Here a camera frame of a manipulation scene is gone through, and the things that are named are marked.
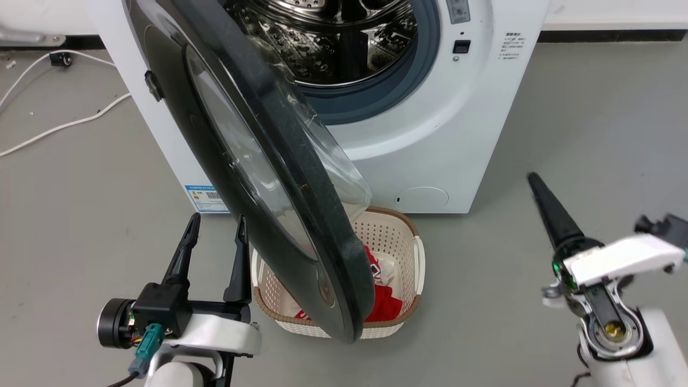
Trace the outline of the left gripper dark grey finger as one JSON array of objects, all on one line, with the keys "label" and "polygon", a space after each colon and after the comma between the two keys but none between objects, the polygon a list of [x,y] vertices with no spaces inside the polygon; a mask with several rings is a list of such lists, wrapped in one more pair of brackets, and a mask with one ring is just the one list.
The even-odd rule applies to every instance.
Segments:
[{"label": "left gripper dark grey finger", "polygon": [[231,279],[224,290],[226,303],[251,303],[252,282],[250,267],[250,242],[245,216],[239,217],[238,228],[234,237],[236,251],[231,272]]},{"label": "left gripper dark grey finger", "polygon": [[163,284],[190,285],[188,274],[191,265],[192,250],[198,242],[200,224],[200,213],[192,214],[165,272],[162,280]]}]

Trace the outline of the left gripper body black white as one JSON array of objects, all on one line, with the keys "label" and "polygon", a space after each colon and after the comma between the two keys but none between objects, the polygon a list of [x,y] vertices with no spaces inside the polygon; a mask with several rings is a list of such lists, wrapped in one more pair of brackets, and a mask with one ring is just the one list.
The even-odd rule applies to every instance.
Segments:
[{"label": "left gripper body black white", "polygon": [[253,357],[260,329],[250,303],[190,300],[189,286],[148,283],[137,299],[114,298],[97,321],[106,348],[135,348],[145,357]]}]

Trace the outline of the right gripper body white green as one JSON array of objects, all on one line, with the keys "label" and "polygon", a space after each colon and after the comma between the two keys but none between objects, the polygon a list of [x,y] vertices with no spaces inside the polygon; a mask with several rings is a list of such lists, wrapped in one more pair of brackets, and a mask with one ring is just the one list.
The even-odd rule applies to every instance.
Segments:
[{"label": "right gripper body white green", "polygon": [[652,223],[642,216],[634,231],[634,235],[609,245],[555,259],[557,280],[541,290],[543,304],[563,308],[568,292],[656,270],[670,273],[688,262],[688,220],[666,214],[663,220]]}]

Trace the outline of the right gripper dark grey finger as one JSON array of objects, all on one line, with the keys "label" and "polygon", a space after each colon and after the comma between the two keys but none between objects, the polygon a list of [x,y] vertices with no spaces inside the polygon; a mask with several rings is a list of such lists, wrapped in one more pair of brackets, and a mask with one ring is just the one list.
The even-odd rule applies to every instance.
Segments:
[{"label": "right gripper dark grey finger", "polygon": [[528,174],[528,184],[554,250],[560,250],[568,243],[584,238],[583,231],[538,173]]}]

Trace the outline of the black round washing machine door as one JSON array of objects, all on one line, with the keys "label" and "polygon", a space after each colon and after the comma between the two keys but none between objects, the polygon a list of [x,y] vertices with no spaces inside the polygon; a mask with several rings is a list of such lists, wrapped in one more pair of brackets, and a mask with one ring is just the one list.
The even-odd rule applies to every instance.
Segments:
[{"label": "black round washing machine door", "polygon": [[275,49],[218,0],[124,0],[144,79],[261,259],[325,333],[353,343],[374,305],[352,223],[371,189]]}]

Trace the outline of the white front-load washing machine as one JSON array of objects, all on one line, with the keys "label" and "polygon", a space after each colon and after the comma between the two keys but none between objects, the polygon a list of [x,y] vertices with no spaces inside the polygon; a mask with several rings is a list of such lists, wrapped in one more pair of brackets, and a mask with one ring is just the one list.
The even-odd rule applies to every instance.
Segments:
[{"label": "white front-load washing machine", "polygon": [[[147,88],[124,0],[83,3],[179,184],[211,185],[165,103]],[[446,0],[438,5],[438,55],[415,91],[376,117],[322,121],[369,184],[373,206],[398,211],[393,201],[401,191],[437,187],[449,195],[441,213],[469,212],[550,0],[469,0],[464,24],[450,23]],[[467,54],[453,54],[457,40],[471,41]]]}]

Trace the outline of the grey-blue rubber door gasket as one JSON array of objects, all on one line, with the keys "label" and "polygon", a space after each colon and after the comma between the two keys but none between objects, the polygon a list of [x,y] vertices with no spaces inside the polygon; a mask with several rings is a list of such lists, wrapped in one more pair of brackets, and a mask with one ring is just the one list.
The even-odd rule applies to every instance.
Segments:
[{"label": "grey-blue rubber door gasket", "polygon": [[391,68],[357,85],[315,88],[300,85],[325,125],[356,123],[390,110],[425,80],[438,55],[438,0],[411,0],[418,29],[408,50]]}]

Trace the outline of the steel washing machine drum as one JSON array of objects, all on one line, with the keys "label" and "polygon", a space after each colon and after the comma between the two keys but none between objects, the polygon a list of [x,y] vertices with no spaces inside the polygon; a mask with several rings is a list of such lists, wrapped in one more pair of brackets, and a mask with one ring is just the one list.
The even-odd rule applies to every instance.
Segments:
[{"label": "steel washing machine drum", "polygon": [[410,0],[225,0],[243,32],[281,55],[292,78],[347,87],[386,73],[410,49]]}]

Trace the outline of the blue energy label sticker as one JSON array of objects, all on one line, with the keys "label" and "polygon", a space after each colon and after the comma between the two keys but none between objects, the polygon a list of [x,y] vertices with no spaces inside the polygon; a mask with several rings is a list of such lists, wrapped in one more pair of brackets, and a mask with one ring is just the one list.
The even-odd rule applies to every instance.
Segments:
[{"label": "blue energy label sticker", "polygon": [[189,199],[199,213],[230,213],[211,185],[185,185]]}]

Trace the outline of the round white filter cover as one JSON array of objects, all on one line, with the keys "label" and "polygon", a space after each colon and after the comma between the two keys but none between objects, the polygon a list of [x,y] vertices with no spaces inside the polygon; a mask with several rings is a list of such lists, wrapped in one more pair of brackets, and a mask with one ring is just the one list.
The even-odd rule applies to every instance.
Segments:
[{"label": "round white filter cover", "polygon": [[404,213],[441,213],[449,195],[437,187],[412,187],[394,198],[394,206]]}]

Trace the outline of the white cloth with red print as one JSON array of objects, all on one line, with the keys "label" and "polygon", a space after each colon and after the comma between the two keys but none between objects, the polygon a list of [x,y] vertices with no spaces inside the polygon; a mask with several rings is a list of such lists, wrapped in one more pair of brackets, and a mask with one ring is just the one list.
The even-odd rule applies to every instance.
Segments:
[{"label": "white cloth with red print", "polygon": [[373,255],[369,257],[369,266],[376,286],[389,286],[395,277],[394,262]]}]

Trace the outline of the red garment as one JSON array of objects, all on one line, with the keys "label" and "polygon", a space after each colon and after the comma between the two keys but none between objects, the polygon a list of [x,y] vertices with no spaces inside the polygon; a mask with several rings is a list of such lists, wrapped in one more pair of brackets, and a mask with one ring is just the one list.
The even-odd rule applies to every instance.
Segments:
[{"label": "red garment", "polygon": [[[364,247],[368,259],[370,256],[377,257],[371,252],[368,246]],[[371,313],[366,319],[367,323],[380,323],[380,321],[390,321],[397,318],[402,310],[403,302],[397,297],[393,296],[393,288],[391,286],[376,286],[375,285],[375,303]]]}]

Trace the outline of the cream perforated plastic laundry basket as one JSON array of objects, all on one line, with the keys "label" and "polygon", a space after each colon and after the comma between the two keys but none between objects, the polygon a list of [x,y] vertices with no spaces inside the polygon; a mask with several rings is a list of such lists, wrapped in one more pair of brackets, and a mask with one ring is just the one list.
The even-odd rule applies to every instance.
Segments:
[{"label": "cream perforated plastic laundry basket", "polygon": [[[400,301],[400,311],[393,319],[364,323],[361,336],[364,340],[386,338],[396,333],[420,304],[426,272],[423,242],[410,218],[380,207],[368,208],[354,222],[353,230],[376,260],[393,264],[387,285],[390,296]],[[329,338],[309,319],[297,318],[298,304],[258,252],[252,253],[251,268],[254,296],[263,313],[290,333]]]}]

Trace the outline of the grey washer control panel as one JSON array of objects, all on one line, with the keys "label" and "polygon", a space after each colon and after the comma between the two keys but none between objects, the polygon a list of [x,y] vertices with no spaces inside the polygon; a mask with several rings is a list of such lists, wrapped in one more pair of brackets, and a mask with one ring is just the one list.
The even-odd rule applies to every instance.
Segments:
[{"label": "grey washer control panel", "polygon": [[446,0],[451,24],[464,24],[471,20],[469,0]]}]

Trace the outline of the grey metal bracket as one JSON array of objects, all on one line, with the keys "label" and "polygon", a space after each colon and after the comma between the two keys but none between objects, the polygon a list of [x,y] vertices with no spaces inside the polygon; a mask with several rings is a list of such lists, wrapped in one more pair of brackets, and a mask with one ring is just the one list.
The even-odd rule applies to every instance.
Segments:
[{"label": "grey metal bracket", "polygon": [[14,30],[0,25],[0,47],[59,47],[66,40],[63,34]]}]

